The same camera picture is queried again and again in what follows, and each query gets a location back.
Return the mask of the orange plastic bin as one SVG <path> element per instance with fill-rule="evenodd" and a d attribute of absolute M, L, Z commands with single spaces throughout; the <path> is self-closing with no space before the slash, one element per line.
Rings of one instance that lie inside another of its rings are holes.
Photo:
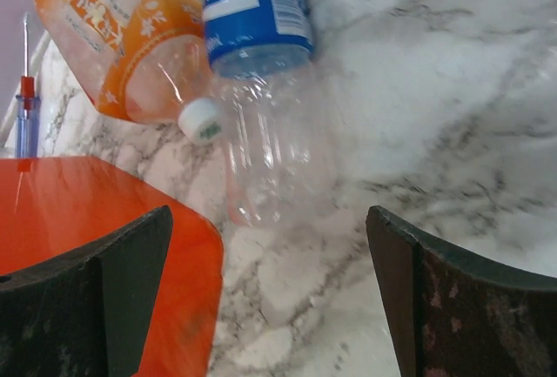
<path fill-rule="evenodd" d="M 94 157 L 1 163 L 1 279 L 169 206 L 171 242 L 138 371 L 207 373 L 222 289 L 223 244 L 206 218 Z"/>

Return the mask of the red screwdriver at back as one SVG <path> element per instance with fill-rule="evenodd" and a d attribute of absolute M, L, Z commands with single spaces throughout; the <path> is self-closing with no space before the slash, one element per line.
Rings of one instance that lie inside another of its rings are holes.
<path fill-rule="evenodd" d="M 30 74 L 29 14 L 23 18 L 23 75 L 17 99 L 17 158 L 35 158 L 38 149 L 39 110 L 41 100 L 36 94 L 35 78 Z"/>

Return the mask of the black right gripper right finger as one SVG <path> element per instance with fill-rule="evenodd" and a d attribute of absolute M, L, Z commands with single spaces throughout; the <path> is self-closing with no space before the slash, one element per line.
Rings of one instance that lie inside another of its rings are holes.
<path fill-rule="evenodd" d="M 403 376 L 554 376 L 556 279 L 437 238 L 381 206 L 366 235 Z"/>

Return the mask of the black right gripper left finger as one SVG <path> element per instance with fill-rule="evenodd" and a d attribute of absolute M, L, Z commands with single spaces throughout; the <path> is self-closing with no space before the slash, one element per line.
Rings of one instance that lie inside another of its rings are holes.
<path fill-rule="evenodd" d="M 1 279 L 3 376 L 132 376 L 143 357 L 173 217 L 162 206 Z"/>

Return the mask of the clear bottle blue label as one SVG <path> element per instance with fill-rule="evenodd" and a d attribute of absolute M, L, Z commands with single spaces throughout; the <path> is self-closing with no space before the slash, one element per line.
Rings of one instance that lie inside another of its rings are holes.
<path fill-rule="evenodd" d="M 204 0 L 203 19 L 232 221 L 288 227 L 319 217 L 333 162 L 305 0 Z"/>

